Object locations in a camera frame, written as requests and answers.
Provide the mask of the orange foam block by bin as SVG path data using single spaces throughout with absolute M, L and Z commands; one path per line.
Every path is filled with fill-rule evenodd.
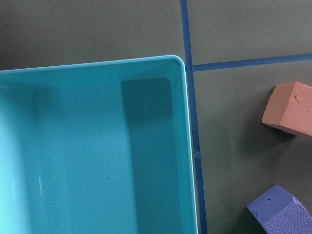
M 262 123 L 295 136 L 311 137 L 312 88 L 297 81 L 276 86 Z

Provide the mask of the teal plastic bin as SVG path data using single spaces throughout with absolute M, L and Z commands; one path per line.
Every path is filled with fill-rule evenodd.
M 3 234 L 196 234 L 175 55 L 0 73 Z

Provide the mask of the purple foam block by bin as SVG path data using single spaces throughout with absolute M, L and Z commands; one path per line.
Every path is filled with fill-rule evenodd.
M 274 185 L 247 205 L 268 234 L 310 234 L 312 216 L 291 193 Z

